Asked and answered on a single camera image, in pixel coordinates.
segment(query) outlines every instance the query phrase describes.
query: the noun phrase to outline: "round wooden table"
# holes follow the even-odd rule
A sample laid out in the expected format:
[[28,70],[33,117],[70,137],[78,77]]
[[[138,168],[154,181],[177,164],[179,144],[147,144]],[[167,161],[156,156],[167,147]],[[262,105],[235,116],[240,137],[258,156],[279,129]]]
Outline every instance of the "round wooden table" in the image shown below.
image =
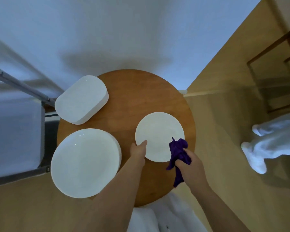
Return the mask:
[[[58,145],[65,137],[80,129],[104,130],[120,144],[122,167],[130,157],[130,146],[135,142],[135,130],[140,120],[153,112],[165,112],[181,123],[188,149],[194,151],[196,137],[192,112],[183,95],[169,82],[140,70],[116,70],[102,74],[99,78],[108,90],[108,102],[82,125],[60,119]],[[146,159],[135,207],[154,202],[173,189],[175,168],[166,171],[168,164]]]

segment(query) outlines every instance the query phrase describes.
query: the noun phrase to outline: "purple cloth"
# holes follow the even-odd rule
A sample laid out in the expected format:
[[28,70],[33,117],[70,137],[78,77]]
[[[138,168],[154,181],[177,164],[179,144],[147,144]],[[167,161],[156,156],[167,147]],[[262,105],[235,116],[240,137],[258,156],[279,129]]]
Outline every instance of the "purple cloth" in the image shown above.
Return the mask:
[[[175,166],[176,160],[181,160],[186,164],[191,164],[191,159],[187,155],[187,153],[183,150],[183,148],[188,147],[188,143],[183,139],[178,139],[178,141],[175,141],[174,138],[172,138],[173,141],[170,142],[170,151],[171,151],[171,160],[169,166],[166,168],[166,170],[171,170]],[[175,166],[175,181],[174,181],[174,187],[177,187],[179,183],[184,182],[184,179],[182,177],[182,173],[179,170],[177,166]]]

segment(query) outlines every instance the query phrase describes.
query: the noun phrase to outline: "white shoe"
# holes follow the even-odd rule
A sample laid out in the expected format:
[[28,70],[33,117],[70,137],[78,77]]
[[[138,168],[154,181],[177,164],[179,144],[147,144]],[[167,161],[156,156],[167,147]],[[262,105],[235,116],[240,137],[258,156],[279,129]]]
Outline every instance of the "white shoe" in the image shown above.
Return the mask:
[[249,142],[243,142],[241,144],[241,148],[248,160],[250,167],[259,174],[265,174],[267,169],[264,158],[256,157],[252,154],[251,145]]
[[253,125],[251,129],[256,135],[262,137],[261,133],[258,131],[258,127],[259,125]]

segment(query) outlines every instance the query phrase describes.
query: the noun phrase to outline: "forearm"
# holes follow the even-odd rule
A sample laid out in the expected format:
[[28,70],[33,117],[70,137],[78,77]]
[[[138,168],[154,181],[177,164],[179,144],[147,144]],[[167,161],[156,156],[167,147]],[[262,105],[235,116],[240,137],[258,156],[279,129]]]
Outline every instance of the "forearm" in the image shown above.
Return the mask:
[[130,157],[118,174],[94,198],[74,231],[127,231],[145,160]]
[[209,185],[191,189],[201,205],[213,232],[250,232]]

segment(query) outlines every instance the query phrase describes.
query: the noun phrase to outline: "small round plate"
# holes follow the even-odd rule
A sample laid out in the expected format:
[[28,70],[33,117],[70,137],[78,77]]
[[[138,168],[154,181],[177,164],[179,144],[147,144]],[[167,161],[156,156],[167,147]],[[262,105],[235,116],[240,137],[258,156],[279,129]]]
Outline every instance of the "small round plate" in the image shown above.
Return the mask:
[[73,198],[98,194],[116,175],[121,163],[117,140],[100,129],[81,129],[57,147],[51,162],[56,187]]
[[135,141],[139,145],[147,140],[146,158],[155,162],[168,162],[171,159],[169,143],[180,138],[185,139],[184,130],[179,121],[168,113],[154,112],[145,116],[135,131]]

